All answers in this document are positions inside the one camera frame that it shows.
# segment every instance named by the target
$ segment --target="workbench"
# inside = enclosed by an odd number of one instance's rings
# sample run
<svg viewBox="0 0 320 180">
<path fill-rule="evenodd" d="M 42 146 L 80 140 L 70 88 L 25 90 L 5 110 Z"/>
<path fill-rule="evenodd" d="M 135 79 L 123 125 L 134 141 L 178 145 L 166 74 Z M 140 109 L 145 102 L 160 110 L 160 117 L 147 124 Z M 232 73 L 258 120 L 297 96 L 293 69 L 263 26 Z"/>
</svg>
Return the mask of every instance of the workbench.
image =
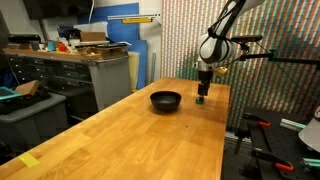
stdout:
<svg viewBox="0 0 320 180">
<path fill-rule="evenodd" d="M 75 53 L 66 53 L 66 52 L 47 52 L 47 51 L 31 51 L 25 49 L 9 49 L 4 48 L 3 51 L 6 54 L 19 54 L 21 56 L 29 56 L 29 57 L 38 57 L 38 58 L 46 58 L 46 59 L 69 59 L 72 61 L 98 61 L 103 60 L 101 54 L 75 54 Z M 123 56 L 123 50 L 115 50 L 114 52 L 110 52 L 108 54 L 108 58 L 117 58 Z"/>
<path fill-rule="evenodd" d="M 197 81 L 163 78 L 0 166 L 0 179 L 220 179 L 230 87 L 212 84 L 196 104 Z M 182 95 L 162 113 L 153 92 Z"/>
</svg>

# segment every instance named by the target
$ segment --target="drawer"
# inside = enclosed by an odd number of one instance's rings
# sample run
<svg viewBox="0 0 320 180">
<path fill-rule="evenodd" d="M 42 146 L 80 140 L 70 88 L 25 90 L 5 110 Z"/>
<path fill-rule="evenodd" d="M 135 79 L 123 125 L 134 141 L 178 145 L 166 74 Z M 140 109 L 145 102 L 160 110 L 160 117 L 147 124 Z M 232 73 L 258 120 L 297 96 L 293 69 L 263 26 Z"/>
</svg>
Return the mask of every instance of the drawer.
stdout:
<svg viewBox="0 0 320 180">
<path fill-rule="evenodd" d="M 22 57 L 12 57 L 12 56 L 7 56 L 6 60 L 9 63 L 15 63 L 15 64 L 27 64 L 27 60 Z"/>
<path fill-rule="evenodd" d="M 11 66 L 12 70 L 15 74 L 30 74 L 34 72 L 34 69 L 31 66 L 25 65 L 25 66 Z"/>
<path fill-rule="evenodd" d="M 33 72 L 33 73 L 31 73 L 31 77 L 33 79 L 47 79 L 51 76 L 47 73 L 44 73 L 44 72 Z"/>
<path fill-rule="evenodd" d="M 79 72 L 79 79 L 84 81 L 91 81 L 91 76 L 87 73 Z"/>
<path fill-rule="evenodd" d="M 37 58 L 30 58 L 29 59 L 30 64 L 38 64 L 38 65 L 44 65 L 44 61 L 42 59 L 37 59 Z"/>
<path fill-rule="evenodd" d="M 46 68 L 45 67 L 42 67 L 42 66 L 35 66 L 34 67 L 34 70 L 36 71 L 36 72 L 47 72 L 46 71 Z"/>
<path fill-rule="evenodd" d="M 53 68 L 47 68 L 46 67 L 46 72 L 50 76 L 55 76 L 56 75 L 56 71 Z"/>
<path fill-rule="evenodd" d="M 77 68 L 77 70 L 89 72 L 89 67 L 88 67 L 88 65 L 76 64 L 76 68 Z"/>
<path fill-rule="evenodd" d="M 17 75 L 17 79 L 20 82 L 20 84 L 34 80 L 30 76 L 26 76 L 26 75 Z"/>
<path fill-rule="evenodd" d="M 76 64 L 74 63 L 61 63 L 63 69 L 76 70 Z"/>
<path fill-rule="evenodd" d="M 47 85 L 49 78 L 50 78 L 50 76 L 48 76 L 46 74 L 40 74 L 37 79 L 41 82 L 42 85 Z"/>
<path fill-rule="evenodd" d="M 20 75 L 20 76 L 29 76 L 29 75 L 30 75 L 30 71 L 25 70 L 25 69 L 15 70 L 14 73 L 15 73 L 16 75 Z"/>
<path fill-rule="evenodd" d="M 33 67 L 28 65 L 28 64 L 20 64 L 20 63 L 16 63 L 16 62 L 9 62 L 10 66 L 12 67 L 12 69 L 26 69 L 26 70 L 32 70 Z"/>
<path fill-rule="evenodd" d="M 78 72 L 73 72 L 73 71 L 65 71 L 64 76 L 68 78 L 79 78 L 79 73 Z"/>
<path fill-rule="evenodd" d="M 80 85 L 80 87 L 82 87 L 82 88 L 87 88 L 87 89 L 89 88 L 89 89 L 92 89 L 92 90 L 93 90 L 92 84 L 80 82 L 79 85 Z"/>
<path fill-rule="evenodd" d="M 72 87 L 80 87 L 80 82 L 73 81 L 73 80 L 66 80 L 66 85 L 72 86 Z"/>
</svg>

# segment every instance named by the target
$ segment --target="floor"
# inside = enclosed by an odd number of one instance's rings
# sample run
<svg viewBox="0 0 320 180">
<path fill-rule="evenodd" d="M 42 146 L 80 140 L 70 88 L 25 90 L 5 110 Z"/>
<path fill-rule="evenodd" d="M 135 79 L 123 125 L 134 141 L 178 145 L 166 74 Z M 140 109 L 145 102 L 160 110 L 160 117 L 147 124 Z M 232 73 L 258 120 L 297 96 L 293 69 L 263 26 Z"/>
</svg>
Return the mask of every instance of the floor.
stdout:
<svg viewBox="0 0 320 180">
<path fill-rule="evenodd" d="M 223 157 L 224 180 L 247 180 L 239 174 L 239 169 L 251 159 L 248 155 L 251 149 L 250 144 L 243 142 L 238 155 L 234 154 L 235 146 L 235 140 L 226 138 Z"/>
</svg>

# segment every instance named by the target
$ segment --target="black bowl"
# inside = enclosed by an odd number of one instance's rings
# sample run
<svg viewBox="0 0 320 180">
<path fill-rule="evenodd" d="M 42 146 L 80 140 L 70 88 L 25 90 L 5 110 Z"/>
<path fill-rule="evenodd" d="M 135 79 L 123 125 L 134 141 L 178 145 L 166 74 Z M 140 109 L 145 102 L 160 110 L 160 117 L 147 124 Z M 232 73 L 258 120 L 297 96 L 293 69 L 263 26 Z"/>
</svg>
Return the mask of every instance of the black bowl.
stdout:
<svg viewBox="0 0 320 180">
<path fill-rule="evenodd" d="M 158 91 L 150 96 L 155 109 L 164 112 L 171 112 L 178 108 L 181 95 L 173 91 Z"/>
</svg>

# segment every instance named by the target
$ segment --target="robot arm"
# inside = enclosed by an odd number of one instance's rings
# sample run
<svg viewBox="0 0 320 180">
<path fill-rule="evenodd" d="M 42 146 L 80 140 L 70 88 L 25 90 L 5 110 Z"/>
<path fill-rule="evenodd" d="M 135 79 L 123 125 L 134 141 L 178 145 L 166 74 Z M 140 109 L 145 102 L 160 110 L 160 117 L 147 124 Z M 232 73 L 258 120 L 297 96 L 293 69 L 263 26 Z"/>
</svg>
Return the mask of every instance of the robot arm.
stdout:
<svg viewBox="0 0 320 180">
<path fill-rule="evenodd" d="M 237 17 L 244 12 L 260 5 L 264 0 L 229 0 L 219 19 L 210 28 L 208 33 L 200 37 L 199 57 L 195 64 L 198 70 L 200 84 L 197 103 L 202 104 L 207 95 L 213 75 L 212 63 L 230 58 L 236 51 L 235 44 L 226 38 L 231 26 Z"/>
</svg>

